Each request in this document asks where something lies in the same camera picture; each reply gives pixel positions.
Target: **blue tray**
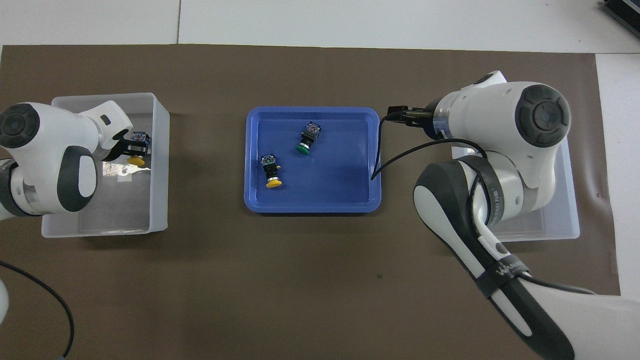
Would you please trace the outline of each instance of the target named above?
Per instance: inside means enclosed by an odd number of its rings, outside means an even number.
[[[309,155],[296,150],[309,121],[322,126]],[[370,181],[378,114],[369,108],[261,106],[246,118],[244,203],[257,213],[370,213],[380,176]],[[282,185],[267,188],[260,156],[273,153]]]

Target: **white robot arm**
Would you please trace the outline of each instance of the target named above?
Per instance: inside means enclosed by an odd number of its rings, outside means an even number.
[[[508,83],[495,71],[411,110],[414,124],[396,122],[486,151],[486,158],[427,166],[413,199],[513,330],[544,359],[640,358],[640,302],[538,280],[488,228],[553,196],[556,151],[571,125],[564,97],[547,85]]]
[[[93,159],[103,160],[131,121],[113,101],[79,114],[25,102],[0,113],[0,220],[75,212],[96,186]]]

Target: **brown mat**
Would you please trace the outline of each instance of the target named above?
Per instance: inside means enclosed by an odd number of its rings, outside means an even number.
[[[33,272],[76,319],[69,359],[537,359],[422,225],[412,201],[449,148],[383,172],[362,217],[263,217],[243,202],[246,114],[261,105],[426,105],[500,69],[562,92],[581,236],[508,244],[534,275],[618,294],[593,54],[225,45],[5,46],[0,108],[61,95],[153,92],[171,113],[168,230],[44,239],[0,223],[0,258]],[[428,139],[383,130],[384,158]],[[0,358],[56,358],[64,314],[6,270]]]

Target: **clear plastic bin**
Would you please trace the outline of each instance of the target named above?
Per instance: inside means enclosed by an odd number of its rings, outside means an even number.
[[[467,155],[454,147],[453,158]],[[556,192],[543,208],[490,227],[500,241],[575,239],[580,236],[569,145],[564,139],[556,155]]]
[[[123,176],[121,170],[133,169],[127,156],[104,163],[96,161],[97,187],[91,202],[77,213],[44,215],[42,236],[66,238],[147,234],[167,228],[169,178],[169,113],[154,94],[115,94],[63,96],[53,106],[79,113],[105,101],[115,101],[129,116],[133,131],[151,136],[150,163]]]

